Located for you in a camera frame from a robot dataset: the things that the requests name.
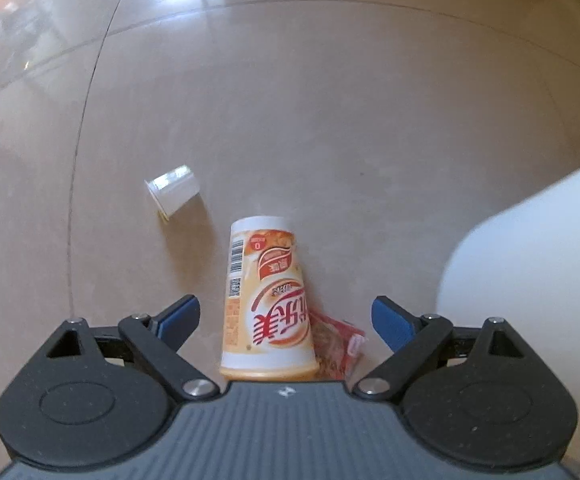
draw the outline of orange object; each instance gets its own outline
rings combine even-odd
[[[312,378],[318,368],[294,234],[279,217],[234,222],[221,374],[297,381]]]

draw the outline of tiled floor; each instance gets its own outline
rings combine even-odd
[[[164,226],[142,181],[180,164]],[[218,380],[250,214],[294,221],[334,316],[433,310],[473,225],[578,166],[579,0],[0,0],[0,391],[65,317],[185,292]]]

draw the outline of small white plastic cup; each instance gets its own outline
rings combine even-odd
[[[166,222],[200,191],[195,174],[187,166],[179,166],[149,182],[146,180],[145,185]]]

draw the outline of white curved object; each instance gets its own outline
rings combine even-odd
[[[580,459],[580,170],[473,229],[437,304],[457,324],[504,316],[534,347],[577,401]]]

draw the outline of paper cup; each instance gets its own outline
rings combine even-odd
[[[166,222],[181,206],[196,195],[199,184],[187,166],[179,166],[154,180],[145,181],[159,214]]]
[[[231,380],[309,380],[310,318],[294,234],[284,218],[232,224],[220,372]]]

